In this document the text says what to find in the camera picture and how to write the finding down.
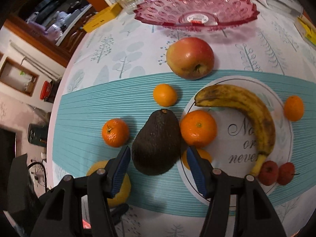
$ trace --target banana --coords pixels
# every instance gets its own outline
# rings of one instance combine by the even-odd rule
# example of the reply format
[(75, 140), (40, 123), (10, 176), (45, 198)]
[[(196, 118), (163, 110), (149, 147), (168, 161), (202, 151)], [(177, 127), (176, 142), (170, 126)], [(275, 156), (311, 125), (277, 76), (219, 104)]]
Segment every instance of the banana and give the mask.
[(247, 116), (257, 138), (258, 158), (250, 174), (257, 176), (267, 156), (273, 151), (276, 133), (271, 114), (258, 96), (234, 85), (213, 85), (203, 88), (195, 97), (197, 107), (229, 107)]

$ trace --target white pipe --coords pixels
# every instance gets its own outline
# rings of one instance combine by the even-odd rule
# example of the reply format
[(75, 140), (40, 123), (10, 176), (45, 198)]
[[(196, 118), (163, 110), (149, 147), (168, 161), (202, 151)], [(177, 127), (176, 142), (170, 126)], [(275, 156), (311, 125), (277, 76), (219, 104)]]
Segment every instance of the white pipe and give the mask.
[(23, 55), (23, 60), (27, 61), (28, 63), (30, 63), (33, 67), (35, 67), (37, 70), (39, 70), (41, 73), (45, 74), (47, 77), (49, 77), (52, 80), (57, 80), (58, 78), (60, 78), (60, 75), (58, 73), (56, 73), (55, 71), (53, 71), (52, 69), (48, 68), (47, 66), (45, 66), (44, 64), (42, 64), (41, 62), (39, 62), (38, 60), (36, 60), (34, 57), (32, 57), (31, 55), (29, 55), (26, 51), (22, 50), (20, 47), (18, 47), (15, 43), (12, 42), (12, 40), (10, 40), (10, 46), (16, 50), (18, 53), (20, 53), (21, 55)]

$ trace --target television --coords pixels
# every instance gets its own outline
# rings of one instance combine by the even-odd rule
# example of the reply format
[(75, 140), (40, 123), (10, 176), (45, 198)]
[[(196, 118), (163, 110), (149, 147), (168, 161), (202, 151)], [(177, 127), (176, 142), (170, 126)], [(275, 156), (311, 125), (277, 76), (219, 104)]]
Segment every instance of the television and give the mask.
[(7, 187), (15, 147), (16, 133), (0, 128), (0, 211), (7, 210)]

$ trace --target dark avocado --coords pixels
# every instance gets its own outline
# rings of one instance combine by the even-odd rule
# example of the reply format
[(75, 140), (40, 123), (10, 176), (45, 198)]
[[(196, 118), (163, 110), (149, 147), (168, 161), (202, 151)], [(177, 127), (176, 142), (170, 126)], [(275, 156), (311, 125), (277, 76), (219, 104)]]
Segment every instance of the dark avocado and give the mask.
[(181, 132), (176, 115), (167, 109), (154, 111), (132, 145), (132, 160), (145, 175), (160, 175), (181, 155)]

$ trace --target pink glass bowl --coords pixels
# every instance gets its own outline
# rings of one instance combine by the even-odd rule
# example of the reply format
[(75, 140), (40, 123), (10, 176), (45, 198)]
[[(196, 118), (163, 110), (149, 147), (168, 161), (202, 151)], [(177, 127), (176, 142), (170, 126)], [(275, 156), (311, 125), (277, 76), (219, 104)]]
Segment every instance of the pink glass bowl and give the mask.
[(236, 27), (259, 14), (250, 0), (145, 0), (134, 12), (143, 23), (185, 31)]

